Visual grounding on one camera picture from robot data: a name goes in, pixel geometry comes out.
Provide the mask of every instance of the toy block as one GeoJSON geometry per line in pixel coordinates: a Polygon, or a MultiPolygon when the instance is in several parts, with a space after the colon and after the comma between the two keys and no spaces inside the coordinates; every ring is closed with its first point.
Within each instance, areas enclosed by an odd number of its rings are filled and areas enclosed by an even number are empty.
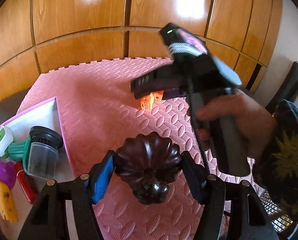
{"type": "Polygon", "coordinates": [[[147,95],[141,98],[142,110],[151,110],[152,104],[153,104],[153,93],[150,93],[150,95],[147,95]]]}
{"type": "Polygon", "coordinates": [[[163,90],[162,91],[153,92],[153,100],[154,101],[161,102],[162,96],[163,96],[163,90]]]}

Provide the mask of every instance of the black floral fabric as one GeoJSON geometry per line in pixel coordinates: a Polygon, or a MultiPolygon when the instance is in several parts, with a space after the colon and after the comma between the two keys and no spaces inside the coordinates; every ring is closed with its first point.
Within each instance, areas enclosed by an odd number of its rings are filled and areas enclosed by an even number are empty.
{"type": "Polygon", "coordinates": [[[278,126],[260,160],[253,166],[255,182],[272,201],[298,220],[298,108],[282,100],[274,117],[278,126]]]}

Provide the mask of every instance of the brown ribbed bowl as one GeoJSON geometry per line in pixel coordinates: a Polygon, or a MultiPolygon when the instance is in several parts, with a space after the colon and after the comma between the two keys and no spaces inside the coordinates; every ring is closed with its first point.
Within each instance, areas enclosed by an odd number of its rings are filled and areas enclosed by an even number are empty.
{"type": "Polygon", "coordinates": [[[115,172],[144,205],[162,203],[181,170],[179,145],[152,132],[127,138],[114,155],[115,172]]]}

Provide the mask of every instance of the purple plastic object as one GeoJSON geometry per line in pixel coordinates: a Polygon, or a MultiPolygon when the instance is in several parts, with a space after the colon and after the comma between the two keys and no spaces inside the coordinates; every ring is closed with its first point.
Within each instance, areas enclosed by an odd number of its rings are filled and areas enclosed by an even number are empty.
{"type": "Polygon", "coordinates": [[[4,163],[0,160],[0,181],[5,183],[9,189],[12,189],[17,179],[17,173],[13,162],[4,163]]]}

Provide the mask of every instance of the foam mat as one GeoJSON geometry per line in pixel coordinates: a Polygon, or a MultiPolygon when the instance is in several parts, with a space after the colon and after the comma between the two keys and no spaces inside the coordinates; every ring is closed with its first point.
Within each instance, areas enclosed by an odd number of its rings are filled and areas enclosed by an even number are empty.
{"type": "MultiPolygon", "coordinates": [[[[63,132],[73,172],[77,176],[89,172],[108,150],[116,150],[125,138],[156,131],[170,137],[188,150],[196,163],[201,163],[198,145],[183,98],[154,102],[151,111],[140,109],[140,100],[130,93],[132,78],[148,72],[168,58],[136,58],[102,60],[83,63],[41,74],[24,98],[18,112],[43,100],[57,96],[63,132]]],[[[251,182],[251,175],[240,178],[221,174],[216,159],[206,152],[210,171],[224,181],[251,182]]],[[[129,186],[115,174],[103,200],[94,208],[97,220],[112,239],[176,240],[193,239],[203,206],[191,196],[182,172],[171,183],[167,199],[162,204],[141,205],[129,186]]],[[[224,217],[222,231],[226,230],[224,217]]]]}

